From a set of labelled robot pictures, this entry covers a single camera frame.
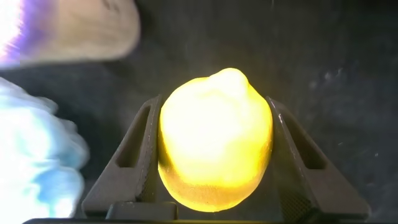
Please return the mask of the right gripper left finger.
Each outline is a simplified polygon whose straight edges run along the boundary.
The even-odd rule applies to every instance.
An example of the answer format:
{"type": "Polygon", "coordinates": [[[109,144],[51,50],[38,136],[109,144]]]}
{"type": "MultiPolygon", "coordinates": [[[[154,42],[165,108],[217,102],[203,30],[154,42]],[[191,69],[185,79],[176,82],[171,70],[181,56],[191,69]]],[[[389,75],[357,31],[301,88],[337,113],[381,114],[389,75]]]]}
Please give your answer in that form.
{"type": "Polygon", "coordinates": [[[88,218],[173,218],[175,204],[158,202],[158,125],[162,97],[146,101],[81,204],[88,218]]]}

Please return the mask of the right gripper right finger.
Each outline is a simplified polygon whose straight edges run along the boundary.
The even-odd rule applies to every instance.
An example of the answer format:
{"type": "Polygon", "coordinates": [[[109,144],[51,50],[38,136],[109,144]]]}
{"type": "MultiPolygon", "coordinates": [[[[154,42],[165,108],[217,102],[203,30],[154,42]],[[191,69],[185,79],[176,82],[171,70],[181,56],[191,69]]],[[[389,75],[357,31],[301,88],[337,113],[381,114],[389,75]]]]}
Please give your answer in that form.
{"type": "Polygon", "coordinates": [[[270,97],[272,171],[287,222],[365,221],[371,208],[292,113],[270,97]]]}

